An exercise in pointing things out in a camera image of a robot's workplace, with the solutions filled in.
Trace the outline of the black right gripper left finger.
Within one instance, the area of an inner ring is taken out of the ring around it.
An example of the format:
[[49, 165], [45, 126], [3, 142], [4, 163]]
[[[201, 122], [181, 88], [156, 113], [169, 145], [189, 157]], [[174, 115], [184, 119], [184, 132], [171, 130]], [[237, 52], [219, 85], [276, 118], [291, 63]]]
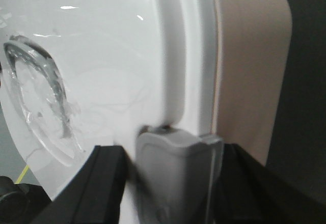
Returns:
[[95, 146], [64, 190], [33, 223], [118, 223], [126, 183], [121, 146]]

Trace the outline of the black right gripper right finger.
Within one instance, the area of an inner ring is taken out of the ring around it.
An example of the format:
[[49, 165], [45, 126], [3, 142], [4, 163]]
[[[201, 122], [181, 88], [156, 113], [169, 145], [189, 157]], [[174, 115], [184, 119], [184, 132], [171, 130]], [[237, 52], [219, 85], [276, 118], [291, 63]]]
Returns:
[[216, 183], [216, 223], [325, 223], [325, 205], [261, 165], [237, 144], [225, 144]]

